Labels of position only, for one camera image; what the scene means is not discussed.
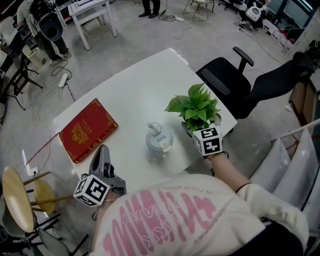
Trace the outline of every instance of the speaker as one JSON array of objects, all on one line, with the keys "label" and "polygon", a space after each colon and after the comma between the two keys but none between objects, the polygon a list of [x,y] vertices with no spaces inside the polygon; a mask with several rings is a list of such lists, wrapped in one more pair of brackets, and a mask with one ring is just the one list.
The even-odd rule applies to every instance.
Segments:
[{"label": "speaker", "polygon": [[57,41],[62,36],[63,27],[58,16],[53,12],[43,17],[38,25],[42,34],[50,41]]}]

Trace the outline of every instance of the chair armrest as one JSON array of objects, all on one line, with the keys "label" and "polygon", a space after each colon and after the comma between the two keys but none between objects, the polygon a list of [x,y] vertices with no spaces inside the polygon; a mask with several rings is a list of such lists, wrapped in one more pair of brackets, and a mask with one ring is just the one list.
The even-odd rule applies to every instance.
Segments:
[{"label": "chair armrest", "polygon": [[249,65],[252,67],[255,63],[254,61],[239,47],[235,46],[232,48],[237,54],[241,56],[242,59],[244,59]]},{"label": "chair armrest", "polygon": [[230,90],[228,87],[226,87],[214,74],[212,74],[208,69],[204,68],[201,71],[201,75],[205,78],[207,81],[207,86],[211,89],[213,87],[223,95],[230,94]]},{"label": "chair armrest", "polygon": [[237,54],[239,54],[241,56],[241,61],[240,61],[240,65],[238,67],[239,72],[243,73],[245,70],[245,66],[247,63],[249,63],[249,65],[252,67],[255,63],[254,61],[243,51],[241,50],[239,47],[233,47],[232,48]]}]

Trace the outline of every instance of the pink print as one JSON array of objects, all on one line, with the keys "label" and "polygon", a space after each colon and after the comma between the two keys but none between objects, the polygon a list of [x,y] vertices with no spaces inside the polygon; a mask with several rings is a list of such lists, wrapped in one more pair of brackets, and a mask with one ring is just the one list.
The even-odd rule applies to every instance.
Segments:
[{"label": "pink print", "polygon": [[103,240],[103,248],[107,254],[110,253],[111,256],[116,256],[116,252],[114,249],[114,245],[112,244],[110,233],[106,234]]},{"label": "pink print", "polygon": [[[133,209],[132,209],[128,200],[125,200],[125,206],[128,209],[129,215],[134,216],[135,214],[134,214]],[[133,221],[133,224],[134,224],[136,230],[138,231],[138,234],[142,238],[142,242],[144,243],[144,246],[146,246],[146,248],[150,252],[153,252],[155,248],[151,242],[151,239],[148,236],[147,230],[144,226],[144,222],[142,221],[141,216],[137,216],[137,218],[135,218],[135,220]],[[143,248],[143,250],[141,248],[139,248],[139,250],[142,255],[147,255],[147,253],[148,253],[145,248]]]},{"label": "pink print", "polygon": [[185,234],[184,234],[184,232],[182,230],[182,226],[181,226],[177,216],[175,215],[174,211],[171,209],[170,205],[168,204],[164,193],[162,191],[159,191],[158,195],[160,196],[161,200],[164,202],[167,211],[169,212],[172,220],[174,221],[174,223],[176,225],[176,228],[178,229],[178,234],[179,234],[179,237],[180,237],[181,241],[183,241],[183,242],[186,241],[186,236],[185,236]]},{"label": "pink print", "polygon": [[[190,198],[188,194],[182,193],[180,202],[185,204],[185,207],[182,208],[171,192],[164,194],[162,191],[157,191],[157,195],[165,205],[161,208],[163,204],[157,203],[150,190],[141,190],[139,193],[142,205],[138,196],[132,195],[119,207],[120,220],[116,218],[112,220],[112,234],[106,234],[103,241],[105,252],[111,256],[147,255],[155,250],[153,239],[159,245],[172,243],[175,241],[175,233],[182,242],[185,242],[186,235],[182,223],[172,207],[182,217],[187,227],[185,232],[189,230],[193,235],[197,224],[205,231],[210,228],[210,220],[214,218],[216,207],[206,197],[201,199],[194,195]],[[205,213],[203,218],[200,215],[201,212]],[[174,227],[171,227],[168,218],[173,220]]]},{"label": "pink print", "polygon": [[198,210],[204,210],[208,219],[212,220],[212,218],[214,217],[213,213],[216,211],[216,207],[213,205],[213,203],[208,198],[205,197],[204,199],[201,199],[197,195],[193,196],[193,200]]}]

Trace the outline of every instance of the teapot lid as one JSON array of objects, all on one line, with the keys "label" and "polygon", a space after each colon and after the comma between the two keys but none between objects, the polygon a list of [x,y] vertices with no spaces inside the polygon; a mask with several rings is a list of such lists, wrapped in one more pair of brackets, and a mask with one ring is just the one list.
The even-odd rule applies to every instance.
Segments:
[{"label": "teapot lid", "polygon": [[157,152],[168,152],[174,143],[173,129],[157,122],[148,123],[147,126],[150,128],[145,136],[148,148]]}]

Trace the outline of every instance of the black and white marker cube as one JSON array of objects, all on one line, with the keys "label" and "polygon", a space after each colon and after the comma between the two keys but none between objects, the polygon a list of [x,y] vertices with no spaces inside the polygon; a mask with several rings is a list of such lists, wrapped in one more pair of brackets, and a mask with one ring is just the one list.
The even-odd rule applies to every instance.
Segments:
[{"label": "black and white marker cube", "polygon": [[110,189],[106,183],[93,174],[78,182],[73,197],[89,207],[102,205]]},{"label": "black and white marker cube", "polygon": [[222,135],[219,126],[193,132],[195,147],[203,156],[222,152]]}]

